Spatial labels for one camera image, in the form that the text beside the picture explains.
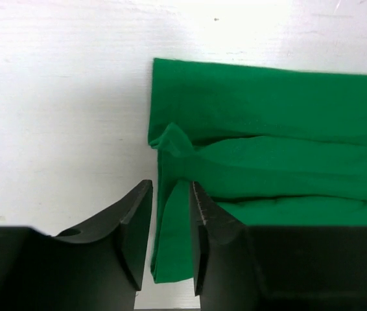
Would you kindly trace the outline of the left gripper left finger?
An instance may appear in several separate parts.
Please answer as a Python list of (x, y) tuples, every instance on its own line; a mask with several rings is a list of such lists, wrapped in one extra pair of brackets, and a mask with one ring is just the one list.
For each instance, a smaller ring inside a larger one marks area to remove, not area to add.
[(49, 288), (140, 290), (152, 210), (152, 182), (49, 237)]

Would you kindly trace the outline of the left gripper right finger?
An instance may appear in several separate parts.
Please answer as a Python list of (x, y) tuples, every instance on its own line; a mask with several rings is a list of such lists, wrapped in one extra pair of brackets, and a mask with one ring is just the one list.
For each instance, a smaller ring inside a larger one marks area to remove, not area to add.
[(189, 186), (192, 263), (195, 294), (204, 287), (212, 249), (232, 243), (245, 225), (220, 207), (198, 182)]

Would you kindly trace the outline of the green polo shirt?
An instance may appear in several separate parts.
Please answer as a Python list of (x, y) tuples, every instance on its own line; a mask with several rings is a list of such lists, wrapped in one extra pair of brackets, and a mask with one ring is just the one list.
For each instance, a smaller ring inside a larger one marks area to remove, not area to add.
[(156, 283), (193, 276), (189, 186), (249, 225), (367, 225), (367, 75), (156, 58)]

